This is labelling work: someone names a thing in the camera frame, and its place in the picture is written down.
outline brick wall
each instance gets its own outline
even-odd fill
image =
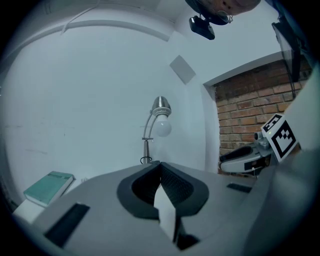
[[[303,58],[296,94],[304,87],[311,68]],[[282,60],[241,73],[215,85],[220,124],[220,155],[254,141],[254,133],[274,113],[283,113],[293,100]]]

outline red brick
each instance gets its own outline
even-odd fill
[[[263,80],[268,79],[269,78],[268,71],[269,71],[269,69],[262,70],[262,71],[257,72],[256,74],[254,74],[256,81],[259,82],[259,81],[263,81]]]
[[[274,94],[274,90],[272,90],[272,88],[267,88],[267,89],[258,91],[259,97],[269,96],[269,95],[272,95],[272,94]]]
[[[290,102],[279,103],[278,109],[280,112],[284,112],[289,106],[290,106]]]
[[[261,115],[263,112],[260,107],[255,107],[251,109],[245,109],[240,111],[231,112],[232,118],[243,118],[243,117],[251,117],[256,115]]]
[[[247,87],[249,92],[258,91],[260,89],[257,83],[249,84]]]
[[[233,149],[220,148],[220,156],[231,152]]]
[[[284,63],[283,60],[277,60],[277,61],[271,62],[271,63],[269,63],[267,65],[268,65],[268,68],[270,70],[286,68],[285,63]]]
[[[252,108],[254,106],[253,103],[252,103],[252,100],[241,102],[241,103],[238,103],[237,105],[238,105],[238,109],[239,110]]]
[[[230,112],[230,111],[234,111],[234,110],[237,110],[236,104],[230,104],[230,105],[218,107],[218,113]]]
[[[221,82],[216,83],[214,86],[215,87],[223,87],[223,86],[229,86],[229,79],[223,80]]]
[[[235,98],[231,98],[231,99],[229,99],[229,104],[244,102],[244,101],[248,101],[248,100],[255,99],[255,98],[258,98],[258,93],[256,91],[250,92],[250,93],[247,93],[247,94],[235,97]]]
[[[241,139],[243,142],[253,142],[255,140],[254,134],[242,134]]]
[[[256,116],[256,122],[258,124],[265,124],[272,118],[274,115],[273,114],[262,114],[262,115],[257,115]]]
[[[229,119],[229,120],[223,120],[219,121],[220,127],[225,126],[237,126],[239,125],[238,119]]]
[[[218,118],[219,120],[224,120],[224,119],[230,119],[230,113],[227,112],[227,113],[221,113],[221,114],[218,114]]]
[[[294,83],[294,89],[301,89],[301,85],[298,82]],[[283,84],[283,85],[278,85],[273,87],[273,91],[275,94],[281,94],[281,93],[285,93],[285,92],[290,92],[291,91],[291,85],[290,83],[287,84]]]
[[[270,69],[270,64],[266,64],[266,65],[255,67],[254,69],[251,69],[251,71],[253,74],[257,74],[259,72],[263,72],[263,71],[269,70],[269,69]]]
[[[242,126],[255,125],[256,124],[256,117],[252,116],[252,117],[241,118],[240,123]]]
[[[231,127],[221,127],[220,134],[232,134]]]
[[[263,107],[263,113],[268,114],[268,113],[277,113],[277,105],[270,105],[270,106],[264,106]]]
[[[261,125],[251,125],[251,126],[235,126],[232,127],[235,134],[251,134],[261,131]]]
[[[255,78],[251,72],[251,70],[237,74],[233,77],[230,77],[228,79],[229,83],[231,85],[240,85],[242,87],[242,85],[248,85],[248,84],[252,84],[255,82]]]
[[[220,142],[220,148],[224,148],[224,149],[233,149],[233,143],[232,142]]]
[[[285,66],[283,66],[281,68],[275,68],[275,69],[269,69],[268,70],[268,76],[270,78],[278,77],[280,75],[286,75],[286,74],[288,74],[288,71],[287,71]]]
[[[241,148],[241,147],[243,147],[243,146],[245,146],[245,145],[248,145],[248,144],[250,144],[251,142],[233,142],[232,143],[232,148],[233,149],[238,149],[238,148]]]
[[[226,92],[224,86],[215,87],[215,100],[216,102],[222,102],[226,99]]]
[[[220,135],[220,141],[222,141],[222,142],[240,142],[241,137],[240,137],[240,134]]]
[[[289,83],[289,77],[287,74],[279,75],[276,77],[270,77],[269,79],[265,79],[259,81],[257,84],[259,89],[270,88],[272,86],[282,85]]]
[[[226,91],[226,95],[227,97],[230,98],[234,98],[234,97],[238,97],[240,95],[245,95],[247,93],[249,93],[249,87],[247,84],[242,84],[241,87],[236,87],[239,86],[238,84],[235,84],[232,89],[230,88],[228,91]]]
[[[265,98],[257,98],[253,101],[253,104],[255,106],[263,106],[263,105],[279,103],[279,102],[283,102],[283,101],[284,101],[284,99],[283,99],[282,95],[274,95],[274,96],[265,97]]]
[[[224,99],[224,100],[220,100],[216,103],[216,106],[217,107],[221,107],[221,106],[224,106],[224,105],[227,105],[228,104],[228,100],[227,99]]]
[[[291,102],[294,100],[294,97],[292,95],[292,92],[286,92],[283,94],[283,97],[284,97],[284,101],[285,102]]]

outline camera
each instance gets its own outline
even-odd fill
[[[198,16],[191,17],[189,19],[190,28],[194,33],[197,33],[209,40],[215,39],[215,32],[210,26],[209,21],[203,20]]]

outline lamp arm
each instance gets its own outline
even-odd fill
[[[153,121],[152,121],[152,124],[151,124],[151,127],[150,127],[150,132],[149,132],[149,137],[148,137],[148,138],[150,138],[150,136],[151,136],[152,127],[154,127],[154,124],[155,124],[156,119],[157,119],[157,117],[155,117],[155,118],[153,119]]]
[[[150,111],[150,115],[149,115],[149,117],[148,117],[148,119],[147,119],[147,121],[145,123],[145,126],[144,126],[144,132],[143,132],[142,139],[144,139],[146,137],[147,126],[148,126],[148,123],[149,123],[149,120],[150,120],[151,116],[152,116],[152,112]]]

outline white panel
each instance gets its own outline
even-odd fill
[[[320,147],[320,67],[317,64],[311,77],[284,112],[294,136],[303,150]]]
[[[194,70],[180,55],[171,62],[170,67],[184,84],[189,83],[190,80],[196,75]]]

